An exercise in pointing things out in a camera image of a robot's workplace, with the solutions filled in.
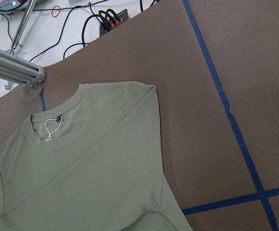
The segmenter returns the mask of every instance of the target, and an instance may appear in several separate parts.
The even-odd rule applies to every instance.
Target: crew neckline
[[[24,129],[28,133],[31,141],[38,147],[43,148],[58,148],[67,145],[69,142],[75,140],[77,137],[82,135],[86,130],[89,119],[89,98],[87,91],[85,90],[87,84],[79,84],[77,91],[71,96],[68,100],[61,103],[60,105],[40,113],[30,113],[30,115],[24,121]],[[84,121],[85,124],[77,123],[76,126],[67,134],[57,137],[50,141],[42,140],[39,135],[35,132],[33,128],[33,123],[43,122],[50,118],[55,118],[64,113],[72,110],[80,103],[81,113],[80,117],[85,117],[85,119],[80,120]]]

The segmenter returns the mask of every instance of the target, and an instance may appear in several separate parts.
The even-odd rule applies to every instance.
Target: blue tape
[[[183,4],[184,4],[184,7],[186,9],[186,12],[188,14],[188,17],[189,17],[189,20],[191,22],[191,25],[193,27],[193,30],[194,30],[194,33],[195,33],[195,36],[197,38],[197,41],[201,47],[201,50],[202,50],[202,53],[203,53],[203,56],[206,60],[206,63],[207,63],[207,66],[209,68],[209,71],[210,71],[210,74],[211,74],[211,77],[213,79],[213,82],[216,86],[216,90],[219,94],[219,97],[221,99],[221,102],[224,106],[224,109],[225,109],[225,112],[226,112],[226,115],[229,119],[229,122],[230,122],[230,125],[232,127],[232,130],[236,136],[236,140],[239,144],[239,147],[240,147],[240,150],[242,152],[242,155],[243,155],[243,158],[244,158],[244,161],[249,169],[249,172],[251,174],[251,177],[253,179],[253,182],[255,184],[255,187],[257,189],[257,192],[258,192],[258,195],[259,195],[259,198],[262,202],[262,205],[264,207],[264,210],[266,212],[266,215],[268,217],[268,220],[269,220],[269,223],[271,225],[271,228],[273,231],[279,231],[278,227],[277,227],[277,223],[276,223],[276,218],[275,218],[275,215],[272,211],[272,208],[271,208],[271,205],[267,199],[267,195],[266,195],[266,192],[264,190],[264,187],[260,181],[260,178],[259,178],[259,175],[257,173],[257,170],[255,168],[255,165],[253,163],[253,160],[251,158],[251,155],[249,153],[249,150],[247,149],[247,146],[245,144],[245,141],[244,141],[244,138],[241,134],[241,131],[240,131],[240,128],[239,128],[239,125],[235,119],[235,116],[231,113],[231,110],[230,110],[230,104],[228,102],[228,99],[226,97],[226,94],[225,92],[223,91],[223,87],[222,87],[222,84],[221,84],[221,81],[218,77],[218,74],[216,72],[216,68],[212,62],[212,59],[211,59],[211,56],[209,54],[209,51],[207,49],[207,46],[205,44],[205,41],[203,39],[203,36],[201,34],[201,31],[198,27],[198,24],[196,22],[196,19],[195,19],[195,16],[193,14],[193,11],[192,11],[192,8],[190,6],[190,3],[188,0],[182,0],[183,1]]]
[[[279,188],[276,189],[270,189],[266,191],[267,197],[274,197],[274,196],[279,196]],[[209,210],[214,210],[218,208],[224,208],[232,205],[238,205],[238,204],[243,204],[251,201],[256,201],[259,200],[259,194],[258,193],[253,193],[245,196],[239,196],[231,199],[227,199],[224,201],[218,201],[218,202],[213,202],[205,205],[199,205],[191,208],[186,208],[183,209],[182,212],[183,214],[190,215],[194,213],[201,213]]]
[[[45,106],[45,100],[44,100],[44,96],[43,96],[43,89],[41,89],[41,92],[39,93],[40,99],[41,99],[41,104],[42,104],[42,110],[45,112],[46,106]]]

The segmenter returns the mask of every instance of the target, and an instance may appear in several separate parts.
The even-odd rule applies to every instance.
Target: tag string
[[[60,116],[60,118],[61,118],[61,121],[60,121],[60,123],[59,123],[57,129],[59,129],[59,127],[61,126],[62,121],[63,121],[63,116],[62,116],[62,115]],[[46,130],[48,131],[48,133],[49,133],[48,138],[47,138],[45,141],[50,141],[50,140],[52,140],[51,134],[52,134],[53,132],[57,131],[57,129],[55,129],[55,130],[52,131],[52,132],[50,132],[50,131],[48,130],[48,128],[47,128],[47,122],[48,122],[49,120],[56,120],[56,119],[47,119],[47,120],[45,121],[45,123],[44,123],[45,129],[46,129]]]

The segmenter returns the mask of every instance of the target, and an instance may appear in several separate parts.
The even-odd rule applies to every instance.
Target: metal pole
[[[27,9],[26,9],[26,11],[25,11],[25,13],[23,15],[23,18],[22,18],[22,20],[20,22],[18,30],[16,31],[15,36],[13,38],[13,41],[11,43],[11,49],[9,51],[10,54],[13,53],[14,49],[16,49],[17,45],[19,44],[20,38],[21,38],[21,36],[23,34],[23,31],[24,31],[25,26],[26,26],[26,24],[28,22],[30,14],[33,11],[33,8],[34,8],[34,6],[36,4],[36,1],[37,0],[30,0],[29,3],[28,3],[28,7],[27,7]]]

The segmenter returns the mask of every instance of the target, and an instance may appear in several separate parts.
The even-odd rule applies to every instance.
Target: fabric
[[[40,230],[192,230],[163,173],[155,86],[80,84],[0,147],[0,231]]]

